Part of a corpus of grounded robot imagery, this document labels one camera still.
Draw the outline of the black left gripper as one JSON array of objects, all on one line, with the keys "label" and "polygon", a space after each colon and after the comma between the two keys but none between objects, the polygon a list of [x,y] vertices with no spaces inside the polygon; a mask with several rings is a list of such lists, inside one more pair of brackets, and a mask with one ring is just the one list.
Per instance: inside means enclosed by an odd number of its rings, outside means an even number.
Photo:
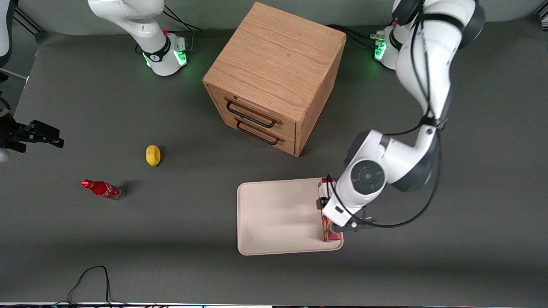
[{"label": "black left gripper", "polygon": [[[326,197],[319,197],[316,201],[316,207],[319,210],[322,210],[327,205],[327,198]],[[338,226],[334,222],[331,222],[329,224],[329,230],[333,233],[342,233],[342,232],[358,232],[360,230],[366,230],[374,228],[374,226],[371,226],[370,224],[375,223],[376,219],[374,218],[366,218],[365,220],[369,224],[364,224],[363,222],[359,222],[358,220],[351,218],[344,226]]]}]

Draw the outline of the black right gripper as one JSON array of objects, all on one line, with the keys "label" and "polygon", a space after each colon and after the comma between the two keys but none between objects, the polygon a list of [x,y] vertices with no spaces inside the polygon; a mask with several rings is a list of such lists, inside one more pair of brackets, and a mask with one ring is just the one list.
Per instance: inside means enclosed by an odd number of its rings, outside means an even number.
[{"label": "black right gripper", "polygon": [[0,118],[0,148],[1,150],[13,150],[19,153],[26,152],[26,144],[45,143],[63,148],[64,140],[59,138],[60,130],[45,124],[42,121],[31,121],[25,125],[17,123],[11,113],[6,113]]}]

